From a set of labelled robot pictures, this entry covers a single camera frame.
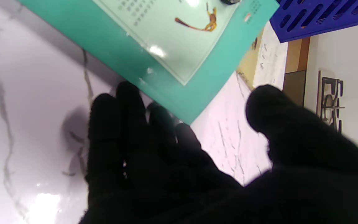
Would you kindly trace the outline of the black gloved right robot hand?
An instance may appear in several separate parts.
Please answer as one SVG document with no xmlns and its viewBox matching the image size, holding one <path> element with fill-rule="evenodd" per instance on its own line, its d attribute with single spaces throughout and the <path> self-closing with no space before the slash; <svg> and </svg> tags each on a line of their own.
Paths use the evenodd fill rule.
<svg viewBox="0 0 358 224">
<path fill-rule="evenodd" d="M 358 146 L 272 85 L 247 99 L 272 168 L 246 186 L 222 172 L 185 123 L 118 85 L 92 105 L 81 224 L 358 224 Z"/>
</svg>

